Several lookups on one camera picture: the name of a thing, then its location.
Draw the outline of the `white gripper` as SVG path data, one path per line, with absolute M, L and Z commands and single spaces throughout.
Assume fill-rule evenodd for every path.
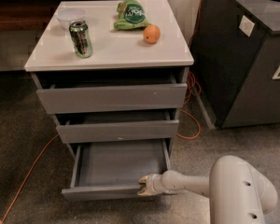
M 145 188 L 142 188 L 137 192 L 138 196 L 151 196 L 163 193 L 163 185 L 161 183 L 161 175 L 152 174 L 145 175 L 139 179 L 140 184 L 146 184 Z

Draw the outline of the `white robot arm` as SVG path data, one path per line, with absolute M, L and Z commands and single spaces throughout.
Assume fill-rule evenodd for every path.
M 140 178 L 140 196 L 190 191 L 209 199 L 211 224 L 265 224 L 264 216 L 277 206 L 273 183 L 247 161 L 223 156 L 208 177 L 166 171 Z

